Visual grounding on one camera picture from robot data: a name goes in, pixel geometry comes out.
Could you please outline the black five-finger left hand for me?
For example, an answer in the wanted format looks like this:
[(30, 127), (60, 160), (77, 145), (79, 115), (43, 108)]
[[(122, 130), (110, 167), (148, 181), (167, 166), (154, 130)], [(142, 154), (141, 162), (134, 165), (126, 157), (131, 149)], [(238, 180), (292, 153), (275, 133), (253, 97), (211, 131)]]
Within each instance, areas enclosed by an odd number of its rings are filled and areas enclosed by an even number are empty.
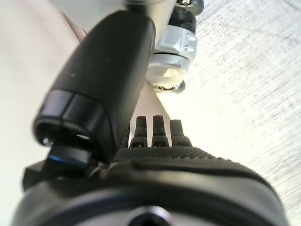
[(154, 47), (143, 12), (117, 11), (77, 47), (33, 123), (45, 160), (26, 167), (14, 226), (286, 226), (253, 170), (192, 146), (180, 120), (133, 115)]

